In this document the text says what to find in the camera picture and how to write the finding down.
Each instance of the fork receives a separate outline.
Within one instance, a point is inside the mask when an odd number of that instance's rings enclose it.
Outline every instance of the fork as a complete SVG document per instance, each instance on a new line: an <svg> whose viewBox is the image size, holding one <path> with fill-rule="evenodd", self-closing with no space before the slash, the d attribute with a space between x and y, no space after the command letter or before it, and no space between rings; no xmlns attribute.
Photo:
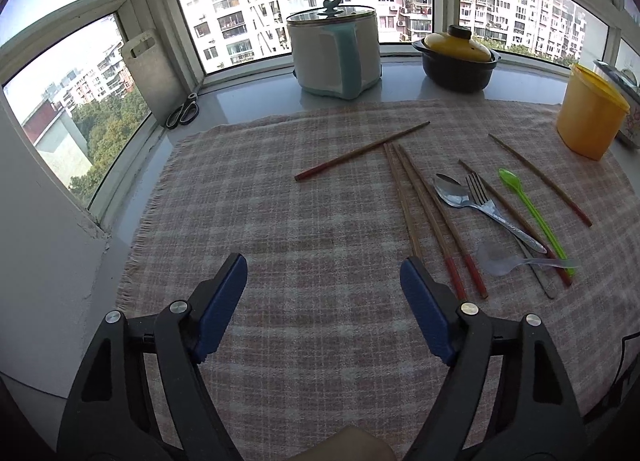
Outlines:
<svg viewBox="0 0 640 461"><path fill-rule="evenodd" d="M466 179L466 185L469 187L469 190L471 192L471 196L474 199L474 202L484 208L488 208L489 210L492 210L496 215L499 216L500 211L498 210L498 207L495 205L494 200L489 197L489 194L487 194L487 191L484 188L484 184L482 183L482 180L480 180L480 178L478 177L478 174L476 174L475 172L472 172L471 174L466 176L465 179ZM533 255L531 255L527 247L524 244L522 244L517 237L516 237L516 242L520 247L520 250L522 250L522 253L524 253L525 257L527 259L532 259ZM557 293L556 289L552 284L549 283L542 269L539 266L535 266L533 264L529 264L529 267L533 271L533 274L536 276L536 279L538 279L538 282L540 283L540 286L542 287L542 290L545 292L546 296L548 298L556 298L556 293Z"/></svg>

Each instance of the plaid tablecloth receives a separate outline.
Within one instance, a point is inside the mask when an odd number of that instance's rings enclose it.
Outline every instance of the plaid tablecloth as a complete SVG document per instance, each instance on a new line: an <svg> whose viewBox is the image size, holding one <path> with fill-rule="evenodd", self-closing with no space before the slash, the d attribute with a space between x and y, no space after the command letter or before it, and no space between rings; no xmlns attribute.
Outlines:
<svg viewBox="0 0 640 461"><path fill-rule="evenodd" d="M554 128L557 110L477 100L355 104L220 126L187 138L167 163L140 221L118 306L127 316L158 312L212 277L230 251L241 251L248 283L220 349L201 371L245 459L284 459L347 424L363 427L403 455L446 368L429 353L399 285L399 265L411 248L382 149L303 183L293 176L431 120L402 139L427 177L445 172L463 181L465 171L457 164L463 158L535 225L499 183L497 168L509 168L567 254L581 262L570 289L548 273L558 288L555 300L521 267L501 278L484 275L490 298L482 301L456 255L469 299L487 314L542 317L586 412L612 381L622 336L638 330L640 202L610 153L592 162L564 146ZM593 227L487 132L554 178ZM410 202L426 266L448 284L413 193ZM519 251L503 228L480 213L447 210L470 249L492 240ZM637 351L631 345L628 357ZM482 438L498 369L499 361L492 362L472 443ZM150 378L161 428L175 442L153 366Z"/></svg>

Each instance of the scissors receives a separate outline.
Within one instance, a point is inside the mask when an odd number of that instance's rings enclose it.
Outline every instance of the scissors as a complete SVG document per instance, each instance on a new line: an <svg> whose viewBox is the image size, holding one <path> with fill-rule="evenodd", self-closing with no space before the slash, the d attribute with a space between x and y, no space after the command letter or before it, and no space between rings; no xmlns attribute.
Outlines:
<svg viewBox="0 0 640 461"><path fill-rule="evenodd" d="M187 96L186 102L169 115L164 126L167 129L175 129L179 124L182 126L190 124L200 113L197 100L198 95L196 93L191 93Z"/></svg>

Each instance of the black pot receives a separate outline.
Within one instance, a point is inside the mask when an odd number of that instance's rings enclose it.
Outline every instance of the black pot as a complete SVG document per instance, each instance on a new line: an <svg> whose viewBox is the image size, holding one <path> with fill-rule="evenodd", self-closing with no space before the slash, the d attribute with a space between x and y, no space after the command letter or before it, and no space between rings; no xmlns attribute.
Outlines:
<svg viewBox="0 0 640 461"><path fill-rule="evenodd" d="M431 80L444 88L462 93L484 89L500 60L500 54L494 50L489 50L492 56L489 62L469 62L430 50L424 45L423 39L415 40L411 45L422 53L422 68Z"/></svg>

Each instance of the green plastic spoon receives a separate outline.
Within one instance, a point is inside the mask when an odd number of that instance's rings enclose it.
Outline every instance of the green plastic spoon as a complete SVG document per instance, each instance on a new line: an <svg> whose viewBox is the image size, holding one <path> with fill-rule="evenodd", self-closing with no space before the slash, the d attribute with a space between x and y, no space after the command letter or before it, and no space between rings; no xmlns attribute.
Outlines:
<svg viewBox="0 0 640 461"><path fill-rule="evenodd" d="M499 168L498 175L500 176L502 182L506 186L510 187L516 194L518 194L520 199L522 199L522 202L527 206L531 215L538 222L540 228L542 228L542 231L545 232L546 238L549 239L549 242L558 254L558 257L560 257L560 259L567 259L568 257L566 256L566 253L564 253L564 250L562 250L562 247L560 246L560 243L558 242L558 239L556 239L554 233L551 231L551 228L549 228L549 225L546 224L546 221L542 218L540 212L536 210L536 207L533 206L533 203L531 202L529 197L527 197L527 195L522 190L520 178L518 178L513 172L505 168ZM567 269L567 273L569 275L573 275L574 272L575 270L573 268Z"/></svg>

